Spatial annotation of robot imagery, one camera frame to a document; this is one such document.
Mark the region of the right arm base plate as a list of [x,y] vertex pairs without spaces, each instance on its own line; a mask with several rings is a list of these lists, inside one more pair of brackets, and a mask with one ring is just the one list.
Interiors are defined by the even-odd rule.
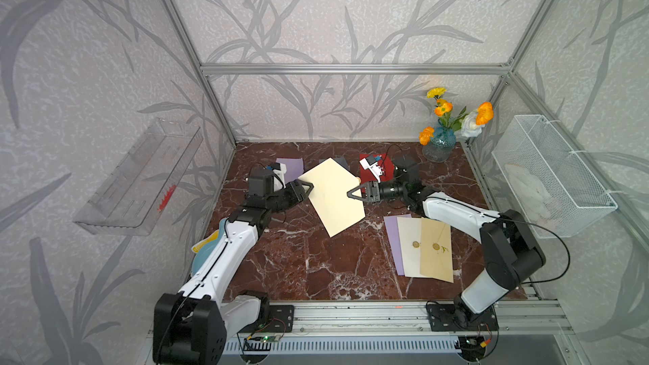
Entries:
[[431,331],[436,332],[469,332],[500,330],[494,307],[487,308],[481,314],[475,314],[462,305],[428,301],[425,305]]

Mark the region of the lilac envelope with gold seal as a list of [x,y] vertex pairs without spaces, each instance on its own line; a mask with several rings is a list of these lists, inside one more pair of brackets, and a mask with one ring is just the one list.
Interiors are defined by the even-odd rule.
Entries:
[[304,174],[304,161],[301,158],[277,158],[277,163],[283,164],[284,183],[290,183]]

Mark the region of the grey envelope with gold seal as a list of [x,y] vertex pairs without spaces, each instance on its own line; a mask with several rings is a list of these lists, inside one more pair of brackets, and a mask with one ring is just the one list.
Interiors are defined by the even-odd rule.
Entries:
[[348,172],[350,172],[350,167],[344,157],[335,157],[334,161],[337,162],[341,167],[346,169]]

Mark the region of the tan kraft envelope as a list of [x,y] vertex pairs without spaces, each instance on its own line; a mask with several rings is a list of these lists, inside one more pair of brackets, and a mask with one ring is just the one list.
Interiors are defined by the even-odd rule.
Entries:
[[422,219],[420,274],[443,282],[454,282],[451,227],[441,221]]

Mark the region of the red envelope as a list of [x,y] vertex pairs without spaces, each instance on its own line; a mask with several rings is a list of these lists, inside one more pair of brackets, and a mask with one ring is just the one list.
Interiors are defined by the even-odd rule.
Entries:
[[[370,154],[361,154],[360,155],[360,160],[363,157],[366,157],[368,155],[370,155]],[[393,177],[394,177],[394,170],[395,170],[395,167],[394,167],[394,164],[392,163],[392,161],[385,154],[376,154],[374,156],[375,157],[381,156],[381,162],[382,162],[382,166],[383,166],[383,169],[384,169],[384,174],[381,176],[381,182],[388,182],[388,181],[392,180]],[[361,168],[361,166],[360,166],[360,180],[361,180],[362,184],[364,184],[366,182],[375,182],[375,178],[373,177],[373,175],[370,172],[367,172],[367,171],[363,170]]]

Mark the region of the cream white envelope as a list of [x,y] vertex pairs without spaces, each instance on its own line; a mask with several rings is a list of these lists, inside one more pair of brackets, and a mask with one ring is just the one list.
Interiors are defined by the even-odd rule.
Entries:
[[404,275],[424,278],[421,272],[422,221],[417,218],[398,217],[397,226]]

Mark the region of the pale yellow envelope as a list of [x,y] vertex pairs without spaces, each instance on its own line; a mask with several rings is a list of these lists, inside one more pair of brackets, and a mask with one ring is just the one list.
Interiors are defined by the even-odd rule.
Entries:
[[321,162],[298,179],[314,185],[309,200],[330,238],[365,218],[363,202],[347,196],[360,184],[359,178],[335,160]]

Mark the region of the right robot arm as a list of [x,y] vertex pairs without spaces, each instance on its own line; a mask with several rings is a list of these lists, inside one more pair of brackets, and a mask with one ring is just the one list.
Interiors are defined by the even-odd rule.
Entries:
[[347,197],[364,203],[400,199],[419,216],[448,224],[482,245],[484,270],[454,299],[455,316],[461,327],[475,322],[509,292],[546,264],[546,256],[532,232],[535,226],[514,210],[487,211],[424,186],[417,163],[410,157],[397,160],[393,179],[365,182],[347,191]]

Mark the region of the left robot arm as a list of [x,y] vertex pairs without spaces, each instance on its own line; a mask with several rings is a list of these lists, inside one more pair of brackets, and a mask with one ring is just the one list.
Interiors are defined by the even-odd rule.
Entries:
[[188,282],[155,305],[154,363],[216,364],[230,338],[269,319],[266,294],[245,292],[227,302],[226,289],[272,216],[306,201],[313,190],[314,184],[300,179],[284,182],[275,168],[249,174],[243,204],[222,220],[217,239],[199,250]]

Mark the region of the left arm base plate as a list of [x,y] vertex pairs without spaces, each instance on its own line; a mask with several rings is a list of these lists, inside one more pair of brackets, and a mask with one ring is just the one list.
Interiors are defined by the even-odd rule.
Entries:
[[293,321],[295,319],[294,305],[270,305],[270,310],[265,320],[260,320],[255,324],[245,326],[240,334],[254,333],[279,333],[287,334],[292,332]]

